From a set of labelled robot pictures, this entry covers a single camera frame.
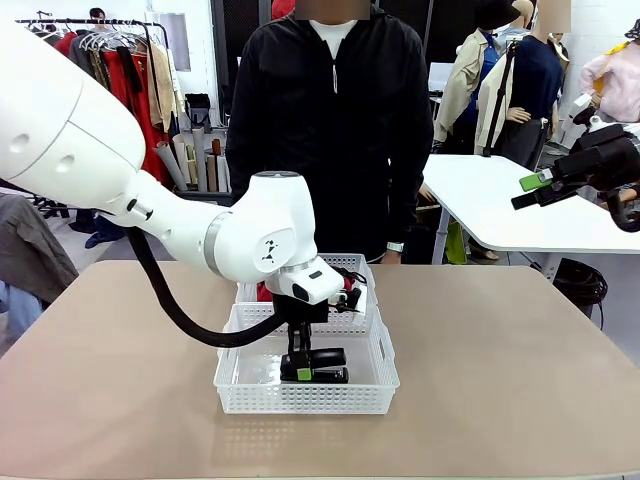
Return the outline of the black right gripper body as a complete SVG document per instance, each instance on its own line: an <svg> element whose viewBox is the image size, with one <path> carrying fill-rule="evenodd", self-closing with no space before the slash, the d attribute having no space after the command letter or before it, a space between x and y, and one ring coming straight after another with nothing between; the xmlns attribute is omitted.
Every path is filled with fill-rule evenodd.
<svg viewBox="0 0 640 480"><path fill-rule="evenodd" d="M552 189L570 191L588 185L609 191L639 180L639 137L612 124L580 137L553 167Z"/></svg>

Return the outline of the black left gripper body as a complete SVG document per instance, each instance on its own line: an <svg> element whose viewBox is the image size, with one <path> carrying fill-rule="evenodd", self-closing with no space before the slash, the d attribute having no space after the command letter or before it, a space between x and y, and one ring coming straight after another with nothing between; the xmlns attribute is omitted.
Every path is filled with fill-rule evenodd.
<svg viewBox="0 0 640 480"><path fill-rule="evenodd" d="M329 304L327 300L311 305L296 298L274 294L272 303L275 315L288 325L328 322Z"/></svg>

